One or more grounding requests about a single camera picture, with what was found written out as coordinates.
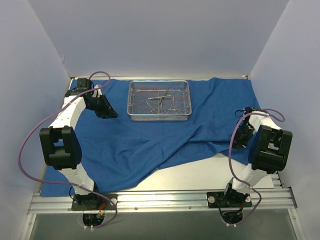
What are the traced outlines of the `steel mesh instrument tray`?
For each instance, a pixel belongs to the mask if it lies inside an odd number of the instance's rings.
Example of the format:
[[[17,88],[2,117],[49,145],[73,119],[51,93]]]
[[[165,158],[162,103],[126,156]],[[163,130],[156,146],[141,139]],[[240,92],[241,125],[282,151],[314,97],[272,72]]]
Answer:
[[[171,97],[162,100],[148,98],[163,96],[168,91]],[[178,114],[166,114],[172,103]],[[159,114],[151,114],[145,100],[159,109]],[[192,113],[189,83],[173,80],[134,80],[129,84],[127,113],[132,121],[186,121]]]

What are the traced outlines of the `blue surgical cloth wrap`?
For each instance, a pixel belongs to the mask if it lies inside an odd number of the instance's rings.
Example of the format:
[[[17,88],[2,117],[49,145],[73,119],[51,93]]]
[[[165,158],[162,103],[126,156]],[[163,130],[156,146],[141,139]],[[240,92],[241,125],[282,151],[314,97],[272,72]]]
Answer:
[[[250,80],[214,77],[188,82],[192,112],[186,121],[133,121],[127,113],[130,82],[102,84],[118,117],[84,110],[75,128],[81,163],[101,192],[133,188],[156,170],[227,155],[235,112],[259,106]]]

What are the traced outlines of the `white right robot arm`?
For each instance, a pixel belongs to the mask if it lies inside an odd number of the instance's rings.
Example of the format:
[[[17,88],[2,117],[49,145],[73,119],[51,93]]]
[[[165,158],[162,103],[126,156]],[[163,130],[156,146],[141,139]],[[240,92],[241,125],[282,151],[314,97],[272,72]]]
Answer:
[[[266,176],[283,171],[287,165],[293,133],[280,128],[273,119],[284,122],[282,113],[274,110],[281,119],[270,114],[271,109],[246,107],[231,135],[228,148],[228,164],[231,180],[222,193],[227,206],[244,203],[253,187]],[[248,149],[248,164],[240,176],[232,167],[232,150]]]

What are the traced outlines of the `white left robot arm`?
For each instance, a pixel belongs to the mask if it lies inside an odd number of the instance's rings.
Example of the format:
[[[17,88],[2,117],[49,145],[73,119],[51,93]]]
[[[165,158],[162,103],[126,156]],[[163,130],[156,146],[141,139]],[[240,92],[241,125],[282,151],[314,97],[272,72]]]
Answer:
[[[100,206],[101,197],[95,193],[97,185],[81,163],[83,154],[75,128],[84,110],[93,111],[101,119],[115,119],[119,115],[102,93],[100,84],[93,85],[88,78],[76,81],[76,87],[66,92],[61,111],[54,121],[39,131],[39,138],[45,164],[73,183],[75,194],[84,196],[83,204],[95,210]]]

